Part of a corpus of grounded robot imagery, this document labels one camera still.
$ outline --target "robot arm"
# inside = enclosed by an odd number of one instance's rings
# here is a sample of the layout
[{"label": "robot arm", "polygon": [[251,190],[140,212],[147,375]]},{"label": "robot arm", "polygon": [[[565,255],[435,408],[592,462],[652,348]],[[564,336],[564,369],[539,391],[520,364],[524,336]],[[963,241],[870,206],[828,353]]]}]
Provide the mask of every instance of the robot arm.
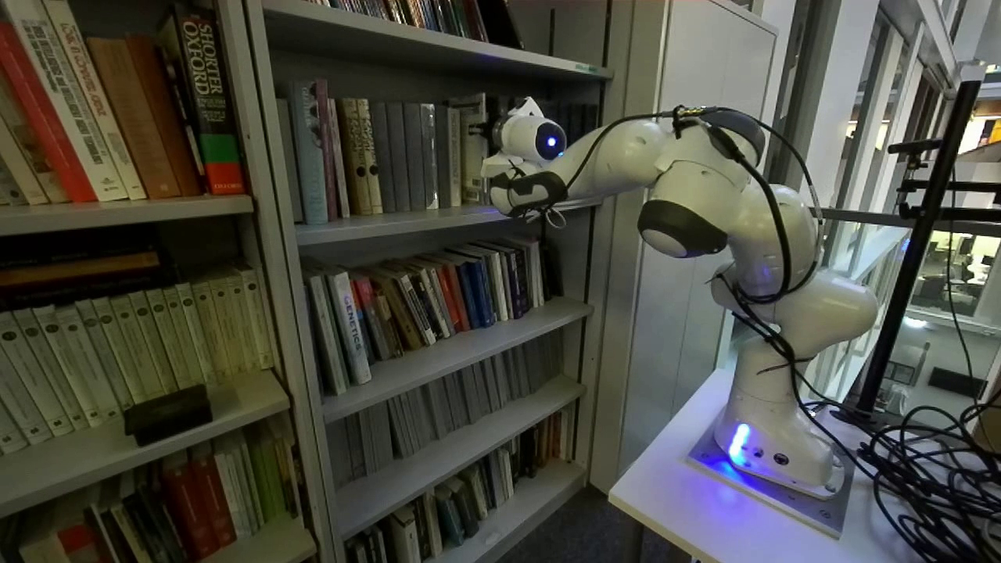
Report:
[{"label": "robot arm", "polygon": [[501,154],[486,158],[488,197],[510,215],[539,215],[560,201],[604,201],[648,188],[638,236],[668,255],[733,249],[712,279],[712,299],[784,348],[738,351],[736,386],[712,426],[733,466],[776,485],[828,496],[845,482],[832,448],[798,408],[798,371],[823,348],[866,330],[870,291],[814,271],[820,228],[790,188],[757,173],[764,128],[736,110],[676,110],[609,123],[573,147],[542,110],[520,105],[497,128]]}]

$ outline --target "shelf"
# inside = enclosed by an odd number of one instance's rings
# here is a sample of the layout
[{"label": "shelf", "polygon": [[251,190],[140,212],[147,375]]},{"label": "shelf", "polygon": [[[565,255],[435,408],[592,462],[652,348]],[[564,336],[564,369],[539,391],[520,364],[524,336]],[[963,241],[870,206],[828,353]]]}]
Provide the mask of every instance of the shelf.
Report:
[{"label": "shelf", "polygon": [[253,537],[227,544],[206,557],[206,563],[243,563],[243,559],[269,559],[269,563],[299,563],[315,557],[315,540],[299,519],[275,519]]},{"label": "shelf", "polygon": [[[592,208],[594,202],[565,201],[556,202],[560,212]],[[344,243],[365,237],[396,237],[423,231],[446,231],[467,224],[514,221],[493,206],[459,206],[459,208],[431,208],[431,212],[392,212],[392,215],[353,215],[329,224],[296,224],[295,237],[299,248]]]},{"label": "shelf", "polygon": [[0,455],[0,517],[213,442],[281,409],[286,409],[286,395],[279,377],[273,371],[248,371],[227,397],[213,403],[213,422],[164,442],[136,448],[121,422],[108,422]]},{"label": "shelf", "polygon": [[577,466],[547,462],[531,478],[523,478],[514,490],[514,500],[488,513],[473,537],[445,550],[435,563],[493,559],[556,507],[564,507],[582,485],[586,472]]},{"label": "shelf", "polygon": [[121,201],[121,202],[63,202],[63,206],[3,206],[0,237],[111,228],[140,221],[183,221],[206,215],[251,215],[251,197],[183,197],[183,201]]},{"label": "shelf", "polygon": [[473,366],[477,360],[497,357],[515,343],[535,340],[547,330],[560,330],[564,324],[573,324],[592,313],[588,302],[573,299],[550,299],[542,308],[531,308],[523,319],[501,323],[480,330],[464,330],[446,340],[437,340],[435,348],[411,351],[407,357],[375,364],[372,380],[349,388],[340,397],[329,397],[323,408],[324,422],[346,419],[372,403],[380,403],[395,395],[407,395],[408,388],[418,388],[424,380],[435,380],[440,375],[450,375],[464,366]]},{"label": "shelf", "polygon": [[605,70],[592,63],[395,26],[315,3],[262,0],[262,14],[275,50],[437,73],[539,74],[552,82],[609,79]]},{"label": "shelf", "polygon": [[531,428],[550,412],[582,397],[582,386],[570,377],[552,377],[542,391],[520,397],[497,412],[474,419],[467,428],[445,436],[440,442],[404,455],[365,478],[355,478],[336,490],[334,519],[344,537],[369,527],[392,510],[404,507],[418,490],[450,478],[464,466],[497,451],[504,442]]}]

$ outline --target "blue light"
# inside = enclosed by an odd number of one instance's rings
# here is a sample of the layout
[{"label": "blue light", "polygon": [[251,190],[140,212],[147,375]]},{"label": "blue light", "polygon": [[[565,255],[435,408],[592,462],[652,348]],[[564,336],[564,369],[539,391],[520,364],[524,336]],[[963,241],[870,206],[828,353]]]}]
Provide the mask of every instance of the blue light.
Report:
[{"label": "blue light", "polygon": [[740,462],[744,459],[744,445],[750,442],[750,426],[738,426],[738,430],[733,430],[733,442],[724,448],[730,459],[733,462]]}]

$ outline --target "red book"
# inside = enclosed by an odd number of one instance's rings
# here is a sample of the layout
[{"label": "red book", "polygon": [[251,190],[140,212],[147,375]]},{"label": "red book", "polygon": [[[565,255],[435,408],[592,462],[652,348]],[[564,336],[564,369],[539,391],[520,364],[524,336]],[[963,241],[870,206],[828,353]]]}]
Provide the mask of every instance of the red book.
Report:
[{"label": "red book", "polygon": [[55,119],[55,110],[41,87],[30,60],[8,22],[0,22],[0,73],[24,112],[24,123],[41,143],[41,154],[48,166],[55,173],[55,182],[63,184],[66,197],[71,202],[95,202],[95,188],[85,175],[82,158],[71,154],[71,143],[66,136],[63,123]]},{"label": "red book", "polygon": [[213,527],[213,544],[215,550],[235,540],[231,517],[226,507],[226,490],[219,482],[215,455],[213,451],[206,454],[189,454],[189,478],[197,488],[197,500],[208,519]]},{"label": "red book", "polygon": [[82,521],[58,527],[58,544],[68,563],[99,559],[97,540]]},{"label": "red book", "polygon": [[187,552],[197,559],[208,557],[215,550],[213,521],[200,502],[197,478],[183,454],[162,462],[162,490]]}]

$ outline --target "floor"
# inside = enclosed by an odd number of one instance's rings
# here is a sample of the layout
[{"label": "floor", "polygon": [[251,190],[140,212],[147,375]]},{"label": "floor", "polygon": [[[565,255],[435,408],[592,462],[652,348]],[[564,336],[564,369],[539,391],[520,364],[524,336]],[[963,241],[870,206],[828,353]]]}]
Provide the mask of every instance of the floor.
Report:
[{"label": "floor", "polygon": [[501,563],[688,563],[683,550],[614,510],[597,488],[577,490]]}]

